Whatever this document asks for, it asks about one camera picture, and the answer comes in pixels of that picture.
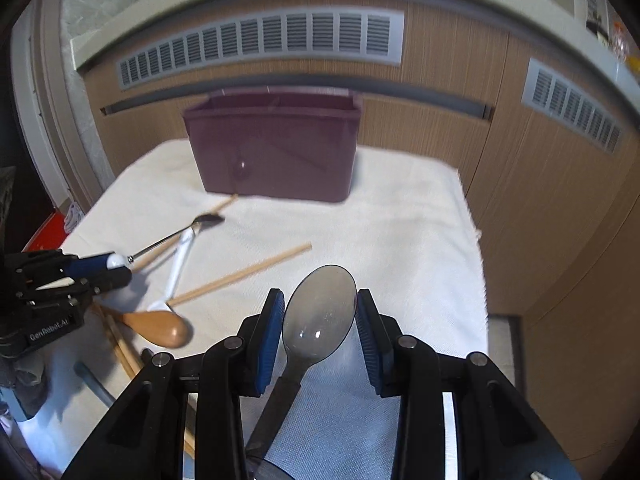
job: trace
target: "spoon handle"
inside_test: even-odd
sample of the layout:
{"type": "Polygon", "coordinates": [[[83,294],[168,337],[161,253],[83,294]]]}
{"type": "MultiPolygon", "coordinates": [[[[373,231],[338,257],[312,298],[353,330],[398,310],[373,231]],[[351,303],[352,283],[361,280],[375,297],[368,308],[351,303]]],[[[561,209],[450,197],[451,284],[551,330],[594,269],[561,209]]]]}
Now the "spoon handle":
{"type": "Polygon", "coordinates": [[[254,432],[246,443],[244,450],[248,456],[263,459],[267,455],[299,391],[299,382],[282,376],[278,378],[254,432]]]}
{"type": "Polygon", "coordinates": [[[175,235],[180,234],[182,231],[186,231],[189,227],[191,227],[191,225],[187,225],[187,227],[183,227],[182,229],[178,229],[175,233],[171,233],[170,235],[165,236],[162,240],[158,240],[157,242],[145,247],[141,251],[138,251],[136,254],[132,254],[131,256],[127,256],[127,260],[129,261],[130,264],[132,264],[137,258],[142,256],[143,254],[148,253],[151,249],[155,249],[156,247],[158,247],[158,245],[164,243],[169,238],[172,238],[175,235]]]}

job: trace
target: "wooden spoon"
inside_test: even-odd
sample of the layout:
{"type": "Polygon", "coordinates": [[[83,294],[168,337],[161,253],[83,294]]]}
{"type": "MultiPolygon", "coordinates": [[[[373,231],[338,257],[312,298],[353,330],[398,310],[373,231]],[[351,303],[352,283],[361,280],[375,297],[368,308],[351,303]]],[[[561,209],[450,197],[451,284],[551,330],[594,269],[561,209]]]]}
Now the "wooden spoon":
{"type": "Polygon", "coordinates": [[[168,310],[151,312],[118,312],[105,306],[105,313],[127,325],[150,343],[165,348],[180,348],[187,343],[189,328],[184,319],[168,310]]]}

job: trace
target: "blue gripper pad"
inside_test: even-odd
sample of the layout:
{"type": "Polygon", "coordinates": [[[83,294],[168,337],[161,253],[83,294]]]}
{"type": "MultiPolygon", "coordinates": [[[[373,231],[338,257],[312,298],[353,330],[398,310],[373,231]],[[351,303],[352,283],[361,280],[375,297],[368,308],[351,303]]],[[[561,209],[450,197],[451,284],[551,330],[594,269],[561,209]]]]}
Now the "blue gripper pad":
{"type": "Polygon", "coordinates": [[[261,395],[271,382],[273,364],[276,361],[276,352],[282,332],[284,320],[284,294],[281,290],[271,289],[267,297],[267,303],[263,308],[263,315],[268,314],[264,335],[258,350],[257,370],[255,375],[255,389],[261,395]],[[267,303],[271,303],[270,312],[265,312],[267,303]]]}
{"type": "Polygon", "coordinates": [[[369,383],[380,397],[399,395],[393,341],[402,332],[394,318],[378,313],[367,288],[358,291],[356,325],[369,383]]]}
{"type": "Polygon", "coordinates": [[[96,274],[107,271],[107,260],[112,254],[113,253],[96,254],[95,256],[71,260],[62,270],[66,276],[73,280],[95,276],[96,274]]]}
{"type": "Polygon", "coordinates": [[[364,355],[364,364],[367,367],[369,375],[369,383],[379,395],[382,391],[382,356],[376,345],[373,335],[371,323],[367,313],[365,303],[369,298],[366,297],[368,290],[358,291],[356,304],[356,326],[358,327],[358,336],[360,336],[360,345],[362,346],[362,354],[364,355]]]}

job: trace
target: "white cloth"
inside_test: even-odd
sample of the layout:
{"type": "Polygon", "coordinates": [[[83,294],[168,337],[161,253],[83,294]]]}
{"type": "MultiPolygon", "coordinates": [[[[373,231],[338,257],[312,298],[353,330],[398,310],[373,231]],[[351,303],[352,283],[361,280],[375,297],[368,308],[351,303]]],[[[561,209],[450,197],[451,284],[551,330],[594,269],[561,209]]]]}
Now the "white cloth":
{"type": "MultiPolygon", "coordinates": [[[[187,225],[224,197],[204,192],[189,143],[158,146],[134,163],[105,192],[63,245],[65,253],[131,254],[187,225]]],[[[260,311],[268,290],[288,299],[296,285],[324,264],[348,269],[358,288],[369,288],[379,311],[394,316],[437,352],[465,356],[487,352],[486,305],[477,233],[455,170],[428,158],[359,148],[351,194],[344,203],[240,198],[226,221],[201,232],[182,272],[177,294],[307,241],[313,250],[247,280],[177,307],[194,327],[176,357],[204,352],[235,334],[260,311]]],[[[107,303],[142,309],[162,297],[170,258],[135,275],[107,303]]],[[[139,336],[137,349],[159,350],[139,336]]],[[[115,363],[102,327],[86,325],[47,349],[50,397],[21,424],[36,457],[63,470],[106,408],[75,377],[82,359],[117,396],[128,383],[115,363]]],[[[286,357],[278,350],[272,385],[286,357]]],[[[245,440],[268,393],[242,400],[245,440]]],[[[379,399],[370,386],[357,331],[306,374],[302,389],[267,459],[296,480],[389,478],[396,439],[398,399],[379,399]]],[[[447,405],[447,427],[452,411],[447,405]]],[[[456,457],[447,436],[447,476],[456,457]]]]}

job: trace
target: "blue handle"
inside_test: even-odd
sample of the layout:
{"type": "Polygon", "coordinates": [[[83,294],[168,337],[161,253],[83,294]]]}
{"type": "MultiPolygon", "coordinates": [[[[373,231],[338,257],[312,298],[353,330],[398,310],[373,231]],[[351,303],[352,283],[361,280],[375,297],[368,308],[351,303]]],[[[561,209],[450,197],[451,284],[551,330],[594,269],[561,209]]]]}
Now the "blue handle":
{"type": "Polygon", "coordinates": [[[109,259],[109,256],[112,254],[113,253],[97,254],[87,258],[72,260],[66,264],[62,270],[73,280],[86,278],[87,276],[94,276],[95,274],[107,270],[107,259],[109,259]]]}

